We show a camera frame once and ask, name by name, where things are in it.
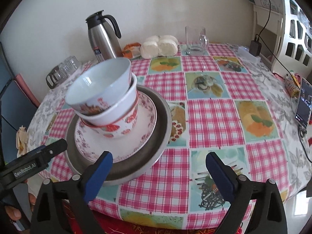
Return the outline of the white power strip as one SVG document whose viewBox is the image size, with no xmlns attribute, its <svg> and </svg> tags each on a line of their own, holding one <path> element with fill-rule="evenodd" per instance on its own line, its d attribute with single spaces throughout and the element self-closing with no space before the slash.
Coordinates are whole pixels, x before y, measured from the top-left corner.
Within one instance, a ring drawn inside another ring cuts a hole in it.
<svg viewBox="0 0 312 234">
<path fill-rule="evenodd" d="M 239 46 L 238 47 L 238 55 L 245 60 L 250 61 L 251 63 L 258 64 L 261 61 L 260 56 L 254 56 L 249 52 L 249 48 Z"/>
</svg>

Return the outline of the smartphone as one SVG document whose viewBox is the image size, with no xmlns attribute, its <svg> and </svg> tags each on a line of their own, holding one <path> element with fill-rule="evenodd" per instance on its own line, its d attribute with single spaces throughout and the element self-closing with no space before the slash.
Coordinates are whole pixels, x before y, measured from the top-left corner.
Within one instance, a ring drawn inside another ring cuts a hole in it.
<svg viewBox="0 0 312 234">
<path fill-rule="evenodd" d="M 311 84 L 305 79 L 301 79 L 300 94 L 295 112 L 295 120 L 303 129 L 307 129 L 311 116 Z"/>
</svg>

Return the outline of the orange snack packet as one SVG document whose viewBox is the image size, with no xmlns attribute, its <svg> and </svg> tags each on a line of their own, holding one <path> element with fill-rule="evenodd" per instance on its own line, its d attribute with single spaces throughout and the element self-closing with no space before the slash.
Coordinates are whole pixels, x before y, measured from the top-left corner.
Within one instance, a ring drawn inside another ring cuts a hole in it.
<svg viewBox="0 0 312 234">
<path fill-rule="evenodd" d="M 127 44 L 122 50 L 123 56 L 130 60 L 140 57 L 141 56 L 140 47 L 141 44 L 138 42 Z"/>
</svg>

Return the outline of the stainless steel thermos jug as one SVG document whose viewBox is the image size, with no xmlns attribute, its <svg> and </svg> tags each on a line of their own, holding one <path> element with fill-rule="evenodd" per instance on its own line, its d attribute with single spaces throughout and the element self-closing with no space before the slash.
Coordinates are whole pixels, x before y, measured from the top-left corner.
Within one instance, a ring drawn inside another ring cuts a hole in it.
<svg viewBox="0 0 312 234">
<path fill-rule="evenodd" d="M 90 46 L 99 62 L 123 57 L 119 44 L 122 37 L 116 19 L 103 10 L 86 18 Z"/>
</svg>

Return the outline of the clear glass mug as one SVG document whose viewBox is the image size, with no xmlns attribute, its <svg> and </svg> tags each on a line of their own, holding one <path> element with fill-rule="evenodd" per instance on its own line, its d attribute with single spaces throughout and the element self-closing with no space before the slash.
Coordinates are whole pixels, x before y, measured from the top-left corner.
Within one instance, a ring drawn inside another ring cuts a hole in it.
<svg viewBox="0 0 312 234">
<path fill-rule="evenodd" d="M 208 54 L 209 39 L 204 27 L 185 27 L 186 53 L 189 56 L 204 56 Z"/>
</svg>

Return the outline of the light blue floral bowl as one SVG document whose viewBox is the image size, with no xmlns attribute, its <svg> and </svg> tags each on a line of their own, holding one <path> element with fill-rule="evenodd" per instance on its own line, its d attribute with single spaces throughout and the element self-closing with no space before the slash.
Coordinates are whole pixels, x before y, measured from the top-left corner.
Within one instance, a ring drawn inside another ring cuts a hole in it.
<svg viewBox="0 0 312 234">
<path fill-rule="evenodd" d="M 131 61 L 108 59 L 82 73 L 68 88 L 65 102 L 83 115 L 97 115 L 116 104 L 130 84 Z"/>
</svg>

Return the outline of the crumpled beige paper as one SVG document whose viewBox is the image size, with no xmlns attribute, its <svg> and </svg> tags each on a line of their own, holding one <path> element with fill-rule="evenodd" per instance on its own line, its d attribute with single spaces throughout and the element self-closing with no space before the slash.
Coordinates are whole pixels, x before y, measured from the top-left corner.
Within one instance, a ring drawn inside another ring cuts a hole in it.
<svg viewBox="0 0 312 234">
<path fill-rule="evenodd" d="M 17 157 L 22 156 L 27 153 L 27 141 L 28 134 L 26 128 L 21 126 L 16 132 L 16 148 L 17 148 Z"/>
</svg>

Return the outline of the red rimmed white bowl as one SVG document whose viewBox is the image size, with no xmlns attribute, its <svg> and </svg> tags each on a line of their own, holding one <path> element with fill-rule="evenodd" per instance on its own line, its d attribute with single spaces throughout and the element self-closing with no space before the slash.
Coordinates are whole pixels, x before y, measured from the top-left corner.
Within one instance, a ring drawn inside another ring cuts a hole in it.
<svg viewBox="0 0 312 234">
<path fill-rule="evenodd" d="M 119 138 L 122 137 L 132 131 L 134 126 L 137 123 L 137 112 L 138 112 L 138 101 L 139 94 L 136 94 L 137 97 L 135 99 L 135 103 L 131 107 L 129 111 L 126 112 L 122 117 L 118 120 L 105 125 L 105 126 L 96 126 L 92 125 L 85 119 L 81 118 L 82 123 L 92 129 L 95 133 L 100 134 L 106 138 Z"/>
</svg>

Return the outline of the tray of glass cups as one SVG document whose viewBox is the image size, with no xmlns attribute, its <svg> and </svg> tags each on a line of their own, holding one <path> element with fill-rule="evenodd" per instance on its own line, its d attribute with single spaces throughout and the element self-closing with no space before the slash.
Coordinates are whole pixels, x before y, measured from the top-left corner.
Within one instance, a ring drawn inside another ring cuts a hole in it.
<svg viewBox="0 0 312 234">
<path fill-rule="evenodd" d="M 62 75 L 69 78 L 81 64 L 82 63 L 75 56 L 69 56 L 59 64 L 59 70 Z"/>
</svg>

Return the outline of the small glass teapot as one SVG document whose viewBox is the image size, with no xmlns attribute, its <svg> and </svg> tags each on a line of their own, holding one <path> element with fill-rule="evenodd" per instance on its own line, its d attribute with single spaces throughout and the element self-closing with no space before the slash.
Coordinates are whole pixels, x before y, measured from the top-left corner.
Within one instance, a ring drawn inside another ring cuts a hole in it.
<svg viewBox="0 0 312 234">
<path fill-rule="evenodd" d="M 45 81 L 50 89 L 54 89 L 61 84 L 65 79 L 65 76 L 61 72 L 59 66 L 55 66 L 46 76 Z"/>
</svg>

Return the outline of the floral pink rimmed plate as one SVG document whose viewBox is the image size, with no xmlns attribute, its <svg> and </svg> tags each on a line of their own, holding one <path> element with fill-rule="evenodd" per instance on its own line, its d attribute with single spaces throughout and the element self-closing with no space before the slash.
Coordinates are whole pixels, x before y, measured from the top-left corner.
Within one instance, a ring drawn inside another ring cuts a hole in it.
<svg viewBox="0 0 312 234">
<path fill-rule="evenodd" d="M 113 162 L 118 163 L 133 156 L 147 143 L 157 122 L 157 110 L 151 98 L 141 92 L 139 94 L 137 122 L 132 131 L 119 138 L 106 138 L 85 126 L 81 118 L 74 129 L 75 146 L 86 160 L 94 163 L 104 152 L 113 155 Z"/>
</svg>

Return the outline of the white square bowl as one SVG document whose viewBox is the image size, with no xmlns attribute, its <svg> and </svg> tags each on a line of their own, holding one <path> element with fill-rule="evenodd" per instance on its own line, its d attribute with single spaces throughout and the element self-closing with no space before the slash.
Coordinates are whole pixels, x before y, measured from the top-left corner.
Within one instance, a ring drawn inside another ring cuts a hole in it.
<svg viewBox="0 0 312 234">
<path fill-rule="evenodd" d="M 75 114 L 77 114 L 83 120 L 98 127 L 109 125 L 121 119 L 132 109 L 137 100 L 137 77 L 133 73 L 131 73 L 131 76 L 131 85 L 127 93 L 116 104 L 108 108 L 106 111 L 97 115 L 86 116 L 75 110 Z"/>
</svg>

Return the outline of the black power adapter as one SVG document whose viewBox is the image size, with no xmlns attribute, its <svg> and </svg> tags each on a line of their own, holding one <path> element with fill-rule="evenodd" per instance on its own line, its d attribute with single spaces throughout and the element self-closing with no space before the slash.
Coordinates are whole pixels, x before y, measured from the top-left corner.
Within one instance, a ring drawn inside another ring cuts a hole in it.
<svg viewBox="0 0 312 234">
<path fill-rule="evenodd" d="M 249 53 L 254 57 L 258 57 L 260 55 L 262 48 L 262 44 L 257 40 L 252 40 L 250 43 Z"/>
</svg>

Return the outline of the bag of white buns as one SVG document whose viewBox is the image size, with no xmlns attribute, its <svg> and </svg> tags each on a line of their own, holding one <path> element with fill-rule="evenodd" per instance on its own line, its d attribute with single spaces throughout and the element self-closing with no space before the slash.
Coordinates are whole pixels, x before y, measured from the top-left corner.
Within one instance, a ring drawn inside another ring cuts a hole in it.
<svg viewBox="0 0 312 234">
<path fill-rule="evenodd" d="M 154 35 L 142 43 L 140 54 L 144 59 L 171 57 L 178 53 L 178 45 L 177 38 L 172 35 Z"/>
</svg>

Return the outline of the white shelf unit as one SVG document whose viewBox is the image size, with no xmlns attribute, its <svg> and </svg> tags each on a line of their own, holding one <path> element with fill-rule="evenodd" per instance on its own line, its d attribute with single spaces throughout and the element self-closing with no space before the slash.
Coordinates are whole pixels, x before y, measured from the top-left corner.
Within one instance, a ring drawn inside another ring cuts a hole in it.
<svg viewBox="0 0 312 234">
<path fill-rule="evenodd" d="M 273 73 L 311 73 L 310 21 L 295 0 L 253 0 L 253 34 L 260 34 L 261 56 Z"/>
</svg>

